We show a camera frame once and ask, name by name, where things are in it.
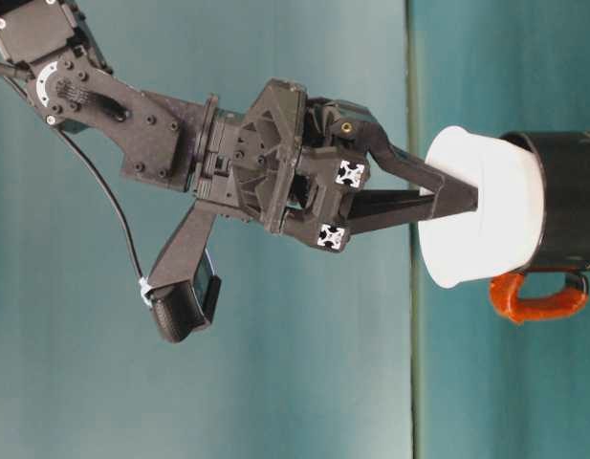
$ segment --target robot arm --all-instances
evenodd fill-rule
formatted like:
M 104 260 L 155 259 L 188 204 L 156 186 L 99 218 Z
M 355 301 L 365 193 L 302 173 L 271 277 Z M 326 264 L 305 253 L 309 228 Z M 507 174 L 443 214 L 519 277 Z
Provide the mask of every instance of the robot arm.
M 352 235 L 475 210 L 477 189 L 392 145 L 368 109 L 309 98 L 273 79 L 246 114 L 134 89 L 113 77 L 73 0 L 0 0 L 0 76 L 25 82 L 49 126 L 101 131 L 123 152 L 121 175 L 196 202 L 143 292 L 167 340 L 211 324 L 220 279 L 206 245 L 216 215 L 255 221 L 315 249 Z M 368 156 L 429 191 L 365 190 Z

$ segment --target teal background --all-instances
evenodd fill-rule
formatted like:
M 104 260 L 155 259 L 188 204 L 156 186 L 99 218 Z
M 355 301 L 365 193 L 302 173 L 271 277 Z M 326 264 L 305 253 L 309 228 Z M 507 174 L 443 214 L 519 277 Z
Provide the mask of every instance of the teal background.
M 409 13 L 419 153 L 450 124 L 590 129 L 590 0 L 426 0 Z M 537 276 L 528 294 L 559 282 Z M 441 290 L 418 258 L 416 286 L 417 457 L 590 458 L 590 302 L 515 327 L 488 281 Z
M 406 143 L 401 1 L 80 3 L 130 84 L 243 111 L 288 77 L 367 104 Z M 148 269 L 190 197 L 120 180 L 113 144 L 77 140 Z M 215 325 L 161 342 L 96 184 L 0 82 L 0 457 L 409 457 L 407 230 L 329 256 L 220 221 L 210 247 Z

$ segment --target white plastic cup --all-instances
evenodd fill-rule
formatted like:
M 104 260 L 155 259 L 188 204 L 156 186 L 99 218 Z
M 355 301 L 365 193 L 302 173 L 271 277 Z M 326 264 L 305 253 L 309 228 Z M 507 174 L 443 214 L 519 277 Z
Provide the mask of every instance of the white plastic cup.
M 544 212 L 541 168 L 533 153 L 452 126 L 435 138 L 426 162 L 479 189 L 477 211 L 418 225 L 422 256 L 438 285 L 495 277 L 531 260 Z

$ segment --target teal backdrop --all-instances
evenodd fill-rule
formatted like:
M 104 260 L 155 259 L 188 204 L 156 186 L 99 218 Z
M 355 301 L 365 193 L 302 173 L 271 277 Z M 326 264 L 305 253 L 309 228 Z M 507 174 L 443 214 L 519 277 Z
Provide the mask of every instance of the teal backdrop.
M 270 77 L 292 78 L 367 104 L 406 144 L 402 1 L 79 3 L 136 87 L 244 111 Z M 126 183 L 113 144 L 77 140 L 148 270 L 191 197 Z M 98 187 L 0 81 L 0 457 L 409 457 L 407 230 L 330 256 L 220 221 L 210 247 L 215 325 L 161 342 Z
M 590 129 L 590 0 L 414 0 L 409 13 L 420 154 L 450 124 Z M 416 273 L 417 457 L 590 458 L 590 303 L 516 327 L 488 281 L 445 291 L 419 259 Z M 528 295 L 560 282 L 536 276 Z

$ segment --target black cable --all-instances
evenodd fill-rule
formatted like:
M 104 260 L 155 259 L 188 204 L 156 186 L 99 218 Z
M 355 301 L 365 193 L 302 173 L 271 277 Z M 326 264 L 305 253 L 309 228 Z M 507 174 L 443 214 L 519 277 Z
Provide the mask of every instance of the black cable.
M 0 76 L 0 77 L 3 78 L 10 85 L 10 87 L 14 90 L 14 92 L 16 94 L 18 94 L 19 97 L 21 97 L 23 100 L 25 100 L 25 102 L 28 102 L 27 93 L 20 87 L 20 85 L 16 81 L 14 81 L 9 76 Z M 72 141 L 69 138 L 69 136 L 67 136 L 60 129 L 56 129 L 54 127 L 51 127 L 51 131 L 53 131 L 55 133 L 55 135 L 57 137 L 59 137 L 76 154 L 76 156 L 84 163 L 84 165 L 86 166 L 88 171 L 91 173 L 91 175 L 93 175 L 93 177 L 95 177 L 95 180 L 97 180 L 97 183 L 99 184 L 99 186 L 101 187 L 101 189 L 105 193 L 105 196 L 107 197 L 107 199 L 110 201 L 112 208 L 114 208 L 114 211 L 116 212 L 116 215 L 120 220 L 120 225 L 122 226 L 122 230 L 124 231 L 124 238 L 126 240 L 126 246 L 127 246 L 127 249 L 129 250 L 129 256 L 131 257 L 131 263 L 133 264 L 133 269 L 134 269 L 136 276 L 137 276 L 136 280 L 140 280 L 143 277 L 142 265 L 140 264 L 140 259 L 138 257 L 137 251 L 135 249 L 135 243 L 133 241 L 133 234 L 131 233 L 131 228 L 129 227 L 129 223 L 126 220 L 126 217 L 124 216 L 124 212 L 122 211 L 122 208 L 120 207 L 120 203 L 119 203 L 118 199 L 116 198 L 116 196 L 112 192 L 112 189 L 107 184 L 107 182 L 105 181 L 105 179 L 103 178 L 101 173 L 95 167 L 93 162 L 84 154 L 84 152 L 80 149 L 80 147 L 77 146 L 77 144 L 74 141 Z

